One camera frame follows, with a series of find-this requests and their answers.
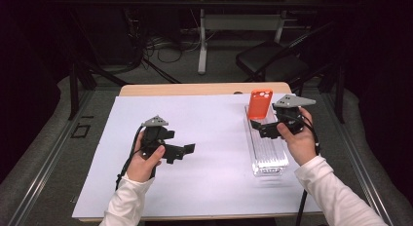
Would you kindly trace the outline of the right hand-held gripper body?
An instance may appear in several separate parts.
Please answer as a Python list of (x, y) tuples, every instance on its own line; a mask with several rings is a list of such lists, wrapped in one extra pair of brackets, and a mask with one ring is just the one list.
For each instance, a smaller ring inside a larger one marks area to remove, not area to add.
[(301, 132), (304, 128), (304, 117), (300, 112), (301, 106), (314, 105), (314, 99), (286, 94), (273, 103), (276, 117), (279, 123), (284, 123), (293, 134)]

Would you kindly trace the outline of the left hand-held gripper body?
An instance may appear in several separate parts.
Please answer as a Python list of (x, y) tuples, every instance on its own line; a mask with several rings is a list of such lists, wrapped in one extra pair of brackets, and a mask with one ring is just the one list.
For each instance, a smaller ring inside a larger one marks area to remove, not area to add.
[(150, 157), (159, 146), (165, 144), (169, 123), (159, 115), (154, 116), (141, 124), (144, 127), (143, 137), (141, 138), (140, 151), (146, 157)]

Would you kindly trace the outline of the clear plastic box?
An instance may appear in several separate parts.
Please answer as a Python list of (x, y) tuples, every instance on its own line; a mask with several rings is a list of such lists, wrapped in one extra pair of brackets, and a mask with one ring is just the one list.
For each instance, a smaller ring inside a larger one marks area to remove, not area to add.
[(244, 107), (244, 129), (252, 165), (256, 177), (278, 176), (288, 167), (285, 143), (280, 138), (261, 137), (259, 130), (252, 127), (247, 117), (248, 106)]

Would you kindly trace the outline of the orange phone case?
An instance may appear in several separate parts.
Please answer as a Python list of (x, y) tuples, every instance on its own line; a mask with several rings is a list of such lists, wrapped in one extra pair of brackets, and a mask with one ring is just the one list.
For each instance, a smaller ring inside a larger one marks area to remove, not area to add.
[(253, 90), (247, 109), (247, 117), (250, 120), (260, 120), (267, 116), (273, 91), (271, 89)]

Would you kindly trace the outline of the person's right hand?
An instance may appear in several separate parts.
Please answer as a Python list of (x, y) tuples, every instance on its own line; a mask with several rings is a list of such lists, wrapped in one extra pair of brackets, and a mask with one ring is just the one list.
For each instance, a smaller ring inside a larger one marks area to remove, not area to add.
[(293, 134), (285, 124), (279, 123), (277, 129), (286, 141), (288, 150), (299, 166), (311, 161), (317, 155), (316, 141), (313, 134), (313, 118), (312, 115), (303, 107), (299, 108), (304, 117), (304, 129)]

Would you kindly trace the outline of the person's left hand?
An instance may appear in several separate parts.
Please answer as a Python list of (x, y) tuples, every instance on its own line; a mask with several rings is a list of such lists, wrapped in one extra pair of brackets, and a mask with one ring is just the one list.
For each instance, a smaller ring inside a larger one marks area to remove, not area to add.
[(145, 157), (140, 151), (142, 137), (143, 132), (137, 137), (132, 152), (131, 162), (127, 169), (127, 176), (129, 179), (141, 183), (150, 179), (152, 169), (161, 163), (161, 159), (165, 154), (165, 147), (161, 145), (149, 158)]

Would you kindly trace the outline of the black folding chair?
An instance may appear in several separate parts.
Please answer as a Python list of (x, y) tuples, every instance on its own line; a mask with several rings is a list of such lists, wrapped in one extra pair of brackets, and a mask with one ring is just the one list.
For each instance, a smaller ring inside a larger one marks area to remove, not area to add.
[(333, 31), (334, 22), (307, 32), (285, 46), (265, 41), (236, 55), (236, 65), (247, 74), (246, 82), (285, 82), (292, 91), (302, 91), (305, 82), (322, 75), (331, 62), (312, 63), (315, 51)]

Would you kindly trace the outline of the black metal stand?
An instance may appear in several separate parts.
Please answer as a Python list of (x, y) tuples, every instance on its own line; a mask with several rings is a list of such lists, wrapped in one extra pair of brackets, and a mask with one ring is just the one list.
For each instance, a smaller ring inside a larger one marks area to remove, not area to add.
[(345, 69), (342, 65), (331, 66), (319, 85), (319, 90), (322, 93), (335, 92), (334, 113), (340, 123), (344, 124), (343, 103), (344, 103), (344, 87), (345, 87)]
[(94, 91), (97, 87), (97, 82), (93, 76), (94, 73), (120, 87), (126, 85), (127, 82), (104, 70), (97, 63), (85, 56), (85, 52), (80, 49), (79, 42), (75, 39), (75, 35), (70, 31), (67, 21), (64, 18), (64, 14), (68, 14), (68, 10), (71, 6), (69, 1), (45, 0), (45, 2), (52, 15), (51, 24), (56, 30), (56, 37), (61, 44), (61, 50), (69, 58), (71, 102), (69, 119), (72, 120), (80, 111), (78, 83), (81, 83), (87, 91)]

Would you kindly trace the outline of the white metal desk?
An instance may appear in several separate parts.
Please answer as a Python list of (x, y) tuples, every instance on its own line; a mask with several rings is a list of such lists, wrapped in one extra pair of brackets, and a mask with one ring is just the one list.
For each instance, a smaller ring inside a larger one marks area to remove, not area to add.
[[(191, 2), (212, 2), (213, 0), (188, 0)], [(230, 0), (217, 0), (218, 2), (229, 2)], [(254, 0), (234, 0), (235, 2), (253, 2)], [(296, 2), (298, 0), (263, 0), (264, 2)], [(253, 15), (252, 13), (211, 15), (205, 9), (200, 9), (200, 56), (198, 73), (203, 75), (207, 71), (207, 30), (274, 30), (275, 40), (279, 41), (285, 22), (286, 10), (276, 12), (274, 15)]]

